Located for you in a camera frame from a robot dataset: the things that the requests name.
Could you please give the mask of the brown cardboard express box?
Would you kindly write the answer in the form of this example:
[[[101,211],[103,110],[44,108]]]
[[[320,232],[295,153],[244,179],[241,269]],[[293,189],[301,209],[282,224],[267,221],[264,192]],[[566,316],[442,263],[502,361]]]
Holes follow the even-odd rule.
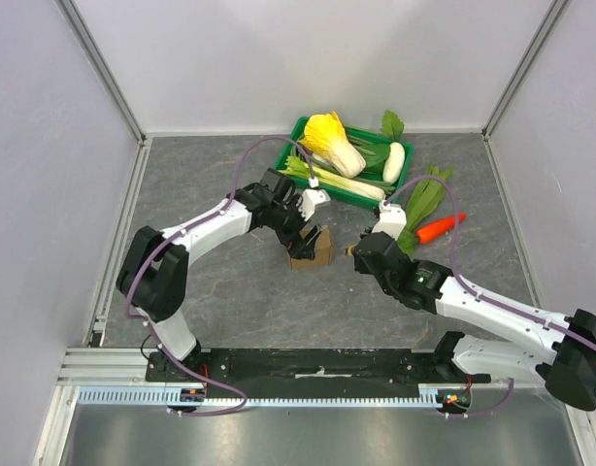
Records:
[[[315,241],[315,257],[313,259],[289,259],[290,270],[313,269],[328,266],[332,262],[333,243],[329,228],[324,225]]]

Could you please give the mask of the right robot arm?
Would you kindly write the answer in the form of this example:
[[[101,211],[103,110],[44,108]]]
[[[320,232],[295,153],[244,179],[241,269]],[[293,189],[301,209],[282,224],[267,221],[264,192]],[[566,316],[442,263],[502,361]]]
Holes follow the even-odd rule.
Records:
[[[470,323],[498,336],[488,344],[457,338],[432,357],[434,375],[454,382],[463,374],[543,383],[559,401],[596,410],[596,316],[571,316],[527,306],[457,277],[446,266],[414,260],[386,233],[364,235],[348,249],[356,272],[417,311]]]

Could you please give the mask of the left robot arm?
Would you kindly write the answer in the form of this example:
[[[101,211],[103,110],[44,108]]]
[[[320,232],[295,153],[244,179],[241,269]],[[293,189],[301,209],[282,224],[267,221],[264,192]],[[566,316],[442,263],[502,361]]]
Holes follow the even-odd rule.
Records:
[[[167,354],[167,371],[189,382],[200,371],[200,344],[182,313],[189,267],[222,244],[269,228],[289,257],[315,259],[320,225],[308,228],[316,210],[330,202],[329,194],[309,180],[301,192],[289,176],[275,169],[261,181],[230,192],[217,206],[189,221],[156,230],[140,228],[134,235],[116,279],[127,307],[145,320]]]

